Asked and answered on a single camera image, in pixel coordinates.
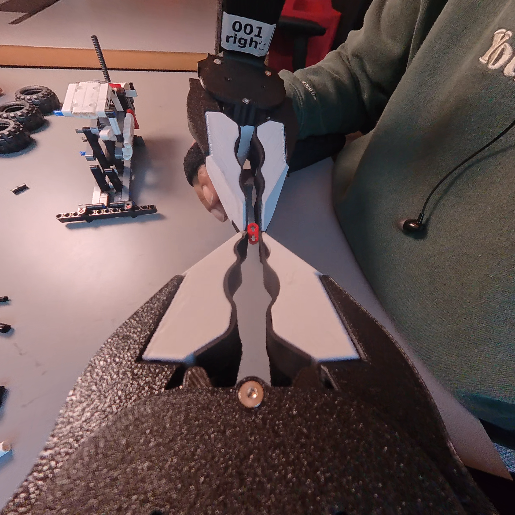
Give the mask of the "wooden board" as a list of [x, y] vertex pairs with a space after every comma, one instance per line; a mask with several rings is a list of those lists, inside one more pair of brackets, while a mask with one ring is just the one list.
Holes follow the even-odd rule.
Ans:
[[[207, 53], [104, 49], [112, 70], [196, 72]], [[19, 68], [100, 69], [94, 48], [1, 45], [1, 66]]]

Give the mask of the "grey background table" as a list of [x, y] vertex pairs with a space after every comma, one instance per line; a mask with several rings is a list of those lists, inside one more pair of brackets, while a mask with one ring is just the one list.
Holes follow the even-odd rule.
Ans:
[[1, 1], [1, 44], [212, 53], [216, 1]]

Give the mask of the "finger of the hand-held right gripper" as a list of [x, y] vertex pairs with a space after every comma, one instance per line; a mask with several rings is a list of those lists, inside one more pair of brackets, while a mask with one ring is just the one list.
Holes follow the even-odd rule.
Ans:
[[228, 218], [240, 231], [247, 228], [246, 198], [240, 184], [242, 171], [235, 146], [239, 126], [221, 112], [206, 112], [209, 155], [205, 165]]
[[256, 129], [258, 166], [255, 174], [255, 221], [266, 231], [288, 171], [284, 125], [266, 121]]

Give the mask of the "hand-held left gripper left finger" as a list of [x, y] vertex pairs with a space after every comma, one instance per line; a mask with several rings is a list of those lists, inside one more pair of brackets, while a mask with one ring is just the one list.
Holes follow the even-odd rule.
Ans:
[[237, 233], [190, 267], [143, 353], [146, 361], [193, 364], [234, 328], [247, 234]]

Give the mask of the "pile of small toy pieces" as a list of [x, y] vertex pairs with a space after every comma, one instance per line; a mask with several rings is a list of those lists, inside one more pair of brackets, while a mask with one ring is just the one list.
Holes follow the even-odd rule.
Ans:
[[[7, 333], [11, 330], [11, 325], [1, 322], [1, 333]], [[1, 409], [3, 407], [3, 403], [5, 397], [7, 395], [7, 388], [1, 385]], [[10, 460], [12, 457], [12, 444], [10, 441], [1, 439], [1, 465], [4, 462]]]

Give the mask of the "toy truck chassis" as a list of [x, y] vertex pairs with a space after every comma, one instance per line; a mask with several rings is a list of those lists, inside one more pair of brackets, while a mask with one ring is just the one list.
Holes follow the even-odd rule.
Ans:
[[93, 197], [74, 212], [56, 215], [60, 222], [92, 222], [97, 219], [155, 214], [154, 204], [136, 205], [131, 197], [131, 159], [134, 135], [139, 128], [133, 99], [137, 92], [131, 82], [84, 81], [68, 85], [64, 103], [56, 115], [87, 119], [89, 126], [76, 129], [87, 143], [80, 154], [93, 162], [90, 171], [96, 181]]

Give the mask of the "black toy tyre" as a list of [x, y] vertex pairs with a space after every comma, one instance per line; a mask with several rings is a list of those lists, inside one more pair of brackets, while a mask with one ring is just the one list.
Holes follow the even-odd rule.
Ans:
[[43, 115], [53, 114], [61, 110], [61, 103], [53, 90], [46, 86], [26, 86], [18, 89], [14, 97], [16, 100], [27, 101], [36, 106]]
[[41, 110], [28, 101], [10, 101], [2, 104], [0, 110], [1, 119], [10, 119], [18, 122], [29, 132], [38, 130], [45, 123]]
[[30, 144], [31, 136], [21, 123], [1, 119], [1, 155], [23, 151]]

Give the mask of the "grey desk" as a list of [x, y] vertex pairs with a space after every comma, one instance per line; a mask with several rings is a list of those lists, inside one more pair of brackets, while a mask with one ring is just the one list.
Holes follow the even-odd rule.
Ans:
[[331, 158], [287, 174], [263, 233], [321, 273], [359, 358], [316, 362], [273, 332], [247, 243], [228, 335], [193, 364], [143, 359], [183, 274], [245, 230], [185, 177], [192, 77], [113, 78], [137, 92], [131, 197], [155, 214], [56, 219], [92, 199], [85, 119], [51, 115], [30, 151], [1, 158], [3, 513], [497, 514], [466, 468], [510, 473], [373, 293]]

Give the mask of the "person's torso in green sweatshirt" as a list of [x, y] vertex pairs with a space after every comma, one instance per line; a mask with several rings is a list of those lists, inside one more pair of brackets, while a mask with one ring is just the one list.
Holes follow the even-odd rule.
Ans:
[[372, 129], [349, 244], [393, 321], [478, 418], [514, 431], [514, 1], [446, 1]]

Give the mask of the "black ribbed toy rod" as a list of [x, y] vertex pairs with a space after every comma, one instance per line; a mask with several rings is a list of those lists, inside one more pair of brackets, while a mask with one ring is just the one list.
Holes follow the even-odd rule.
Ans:
[[100, 64], [100, 68], [101, 68], [104, 80], [107, 83], [111, 83], [111, 78], [110, 78], [110, 75], [109, 75], [108, 68], [106, 66], [106, 61], [105, 61], [104, 55], [102, 53], [102, 49], [101, 49], [98, 37], [96, 35], [91, 35], [91, 40], [92, 40], [92, 43], [93, 43], [93, 46], [94, 46], [94, 50], [95, 50], [95, 53], [97, 55], [99, 64]]

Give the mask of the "red plastic chair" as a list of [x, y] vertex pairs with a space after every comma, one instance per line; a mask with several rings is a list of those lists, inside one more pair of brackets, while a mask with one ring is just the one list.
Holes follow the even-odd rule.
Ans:
[[286, 1], [269, 48], [275, 71], [296, 71], [319, 62], [330, 51], [340, 13], [331, 1]]

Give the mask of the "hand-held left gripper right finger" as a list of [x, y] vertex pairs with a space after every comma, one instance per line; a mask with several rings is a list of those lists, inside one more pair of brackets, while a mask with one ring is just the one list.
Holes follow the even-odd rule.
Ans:
[[273, 332], [316, 362], [358, 359], [321, 273], [266, 233], [260, 252]]

